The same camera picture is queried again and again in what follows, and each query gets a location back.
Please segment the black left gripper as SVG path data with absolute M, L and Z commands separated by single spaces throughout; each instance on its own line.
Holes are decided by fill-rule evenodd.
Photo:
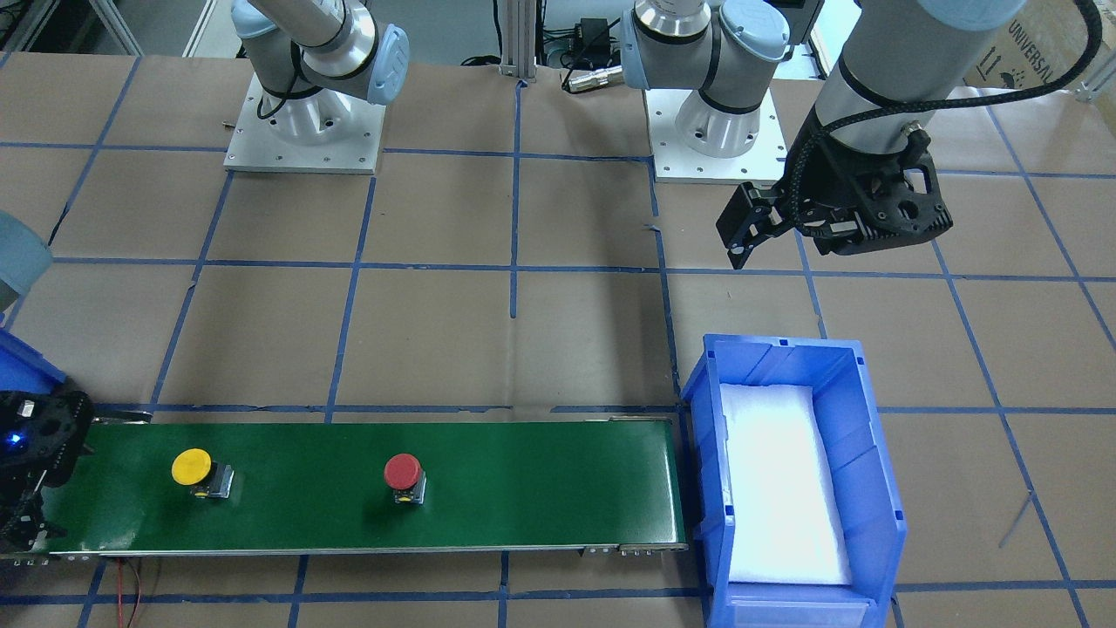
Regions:
M 738 184 L 716 219 L 718 235 L 734 270 L 757 247 L 801 225 L 822 255 L 841 257 L 929 242 L 953 226 L 942 199 L 926 131 L 902 135 L 897 154 L 862 154 L 826 136 L 806 161 L 799 211 L 789 206 L 790 176 L 801 148 L 821 123 L 806 119 L 793 139 L 778 189 Z

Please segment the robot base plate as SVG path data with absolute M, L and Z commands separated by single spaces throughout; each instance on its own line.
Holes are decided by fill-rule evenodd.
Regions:
M 745 114 L 714 110 L 690 89 L 644 96 L 658 181 L 769 187 L 785 175 L 785 135 L 769 91 Z
M 378 170 L 387 107 L 338 91 L 318 91 L 283 104 L 271 118 L 276 99 L 252 77 L 228 143 L 228 171 L 251 174 L 357 174 Z

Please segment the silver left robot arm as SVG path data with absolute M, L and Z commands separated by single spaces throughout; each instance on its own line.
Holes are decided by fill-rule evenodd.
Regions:
M 1103 44 L 1096 3 L 1078 1 L 1085 48 L 1051 83 L 1021 91 L 953 99 L 1020 1 L 862 1 L 820 96 L 770 189 L 745 182 L 715 228 L 733 268 L 757 247 L 796 230 L 822 255 L 920 245 L 953 226 L 939 189 L 926 131 L 935 112 L 961 110 L 1057 91 Z M 684 89 L 677 131 L 712 158 L 750 148 L 792 27 L 775 4 L 636 1 L 620 17 L 620 65 L 635 89 Z

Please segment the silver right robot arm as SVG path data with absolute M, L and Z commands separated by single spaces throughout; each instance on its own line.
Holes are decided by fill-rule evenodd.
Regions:
M 268 74 L 254 120 L 275 120 L 299 102 L 331 94 L 368 107 L 401 91 L 408 37 L 397 25 L 376 25 L 363 1 L 235 1 L 235 35 L 254 68 Z M 84 392 L 66 392 L 66 375 L 30 345 L 3 334 L 3 553 L 32 551 L 66 529 L 45 516 L 45 490 L 61 487 L 97 418 Z

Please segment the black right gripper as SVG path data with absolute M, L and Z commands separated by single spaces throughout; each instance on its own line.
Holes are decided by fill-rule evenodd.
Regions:
M 94 421 L 84 392 L 60 396 L 1 393 L 1 544 L 3 552 L 31 552 L 39 537 L 67 537 L 44 515 L 44 489 L 73 477 Z

